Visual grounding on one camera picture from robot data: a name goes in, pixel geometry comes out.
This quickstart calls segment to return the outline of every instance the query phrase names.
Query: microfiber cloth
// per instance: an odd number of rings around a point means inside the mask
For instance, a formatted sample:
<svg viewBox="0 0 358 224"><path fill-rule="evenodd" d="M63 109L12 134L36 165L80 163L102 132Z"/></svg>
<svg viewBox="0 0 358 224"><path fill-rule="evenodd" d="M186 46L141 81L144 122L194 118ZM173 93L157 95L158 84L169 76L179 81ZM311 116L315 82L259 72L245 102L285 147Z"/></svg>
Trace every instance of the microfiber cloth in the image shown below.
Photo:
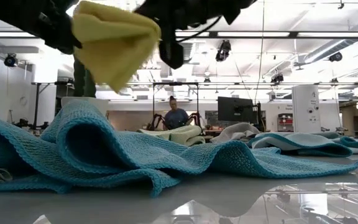
<svg viewBox="0 0 358 224"><path fill-rule="evenodd" d="M206 170L294 179L345 174L357 169L358 161L339 165L297 159L277 148L252 152L240 141L186 147L148 134L115 131L93 105L72 100L40 138L0 120L0 168L13 166L21 172L11 172L14 179L1 183L0 191L65 193L73 186L112 188L149 180L156 196Z"/></svg>
<svg viewBox="0 0 358 224"><path fill-rule="evenodd" d="M343 142L343 136L341 136L340 134L338 133L335 133L335 132L325 132L325 133L313 133L313 134L317 134L317 135L320 135L320 136L324 136L328 139L332 139L334 142L338 142L338 143L342 143ZM345 138L345 141L355 141L355 142L358 142L358 139L355 139L355 138L352 138L352 137L346 137Z"/></svg>
<svg viewBox="0 0 358 224"><path fill-rule="evenodd" d="M161 31L151 19L88 1L77 5L73 35L82 43L76 57L96 83L119 91L152 54Z"/></svg>
<svg viewBox="0 0 358 224"><path fill-rule="evenodd" d="M221 134L211 139L213 143L226 142L230 140L240 140L250 134L259 134L260 131L250 123L238 123L229 126Z"/></svg>
<svg viewBox="0 0 358 224"><path fill-rule="evenodd" d="M319 134L308 133L262 133L248 142L253 149L278 147L284 153L299 155L347 157L358 154L358 142L349 137L337 140Z"/></svg>
<svg viewBox="0 0 358 224"><path fill-rule="evenodd" d="M168 131L147 131L144 129L138 130L140 133L149 134L165 140L173 141L185 146L192 146L195 144L204 144L205 139L199 136L203 130L199 126L183 126Z"/></svg>

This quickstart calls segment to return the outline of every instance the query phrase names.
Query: white machine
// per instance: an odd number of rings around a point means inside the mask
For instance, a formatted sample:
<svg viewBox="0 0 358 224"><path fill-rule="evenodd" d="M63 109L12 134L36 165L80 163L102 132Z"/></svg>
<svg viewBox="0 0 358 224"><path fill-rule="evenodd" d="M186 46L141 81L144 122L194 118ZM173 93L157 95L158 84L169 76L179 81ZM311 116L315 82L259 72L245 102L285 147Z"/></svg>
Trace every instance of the white machine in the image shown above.
<svg viewBox="0 0 358 224"><path fill-rule="evenodd" d="M294 132L321 132L318 86L299 85L292 88Z"/></svg>

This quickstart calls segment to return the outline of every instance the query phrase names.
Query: security camera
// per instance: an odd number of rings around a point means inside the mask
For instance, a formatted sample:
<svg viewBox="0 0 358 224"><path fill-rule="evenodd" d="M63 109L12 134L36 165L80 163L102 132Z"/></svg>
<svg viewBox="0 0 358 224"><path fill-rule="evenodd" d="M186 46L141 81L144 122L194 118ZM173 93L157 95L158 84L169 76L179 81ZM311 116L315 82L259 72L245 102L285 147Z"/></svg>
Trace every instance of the security camera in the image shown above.
<svg viewBox="0 0 358 224"><path fill-rule="evenodd" d="M335 54L329 56L328 60L330 62L338 62L338 61L342 60L342 54L340 52L335 53Z"/></svg>
<svg viewBox="0 0 358 224"><path fill-rule="evenodd" d="M4 65L11 68L17 67L18 63L19 61L14 53L9 53L4 60Z"/></svg>
<svg viewBox="0 0 358 224"><path fill-rule="evenodd" d="M231 51L231 44L229 40L223 40L221 45L219 46L218 52L216 54L216 61L223 62L229 56Z"/></svg>
<svg viewBox="0 0 358 224"><path fill-rule="evenodd" d="M270 81L271 83L280 83L284 81L284 76L283 74L279 73L277 75L272 76L272 81Z"/></svg>

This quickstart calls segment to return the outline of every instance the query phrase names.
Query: blue shirt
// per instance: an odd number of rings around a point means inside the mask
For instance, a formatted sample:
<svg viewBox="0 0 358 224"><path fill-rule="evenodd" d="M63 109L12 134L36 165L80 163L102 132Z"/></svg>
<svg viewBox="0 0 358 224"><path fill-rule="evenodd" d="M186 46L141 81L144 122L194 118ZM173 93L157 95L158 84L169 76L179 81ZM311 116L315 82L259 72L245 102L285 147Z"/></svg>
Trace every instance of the blue shirt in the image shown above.
<svg viewBox="0 0 358 224"><path fill-rule="evenodd" d="M175 111L171 110L165 115L165 123L168 129L180 128L186 125L187 120L188 115L186 111L180 108Z"/></svg>

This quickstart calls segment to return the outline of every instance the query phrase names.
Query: red object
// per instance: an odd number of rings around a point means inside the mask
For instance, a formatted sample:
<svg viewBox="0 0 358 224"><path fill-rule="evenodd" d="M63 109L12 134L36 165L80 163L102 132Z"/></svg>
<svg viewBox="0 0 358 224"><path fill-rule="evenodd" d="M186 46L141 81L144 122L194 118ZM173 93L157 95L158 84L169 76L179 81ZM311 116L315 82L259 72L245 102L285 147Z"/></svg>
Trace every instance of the red object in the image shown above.
<svg viewBox="0 0 358 224"><path fill-rule="evenodd" d="M292 124L293 120L292 120L292 118L281 119L278 123L279 124Z"/></svg>

